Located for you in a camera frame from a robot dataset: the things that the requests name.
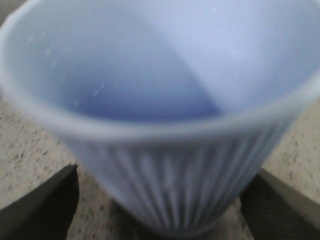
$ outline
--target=cup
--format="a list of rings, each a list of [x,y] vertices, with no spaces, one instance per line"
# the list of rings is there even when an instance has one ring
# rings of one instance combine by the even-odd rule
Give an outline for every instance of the cup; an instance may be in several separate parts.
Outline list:
[[[30,0],[0,84],[151,230],[207,231],[320,94],[312,0]]]

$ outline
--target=granite countertop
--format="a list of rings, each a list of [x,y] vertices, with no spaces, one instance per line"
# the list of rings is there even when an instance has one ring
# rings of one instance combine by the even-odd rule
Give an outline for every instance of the granite countertop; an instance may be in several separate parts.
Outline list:
[[[320,100],[289,129],[264,168],[320,203]],[[111,198],[65,145],[39,124],[0,100],[0,209],[30,192],[68,164],[78,167],[79,204],[68,240],[139,240]],[[198,240],[252,240],[240,201]]]

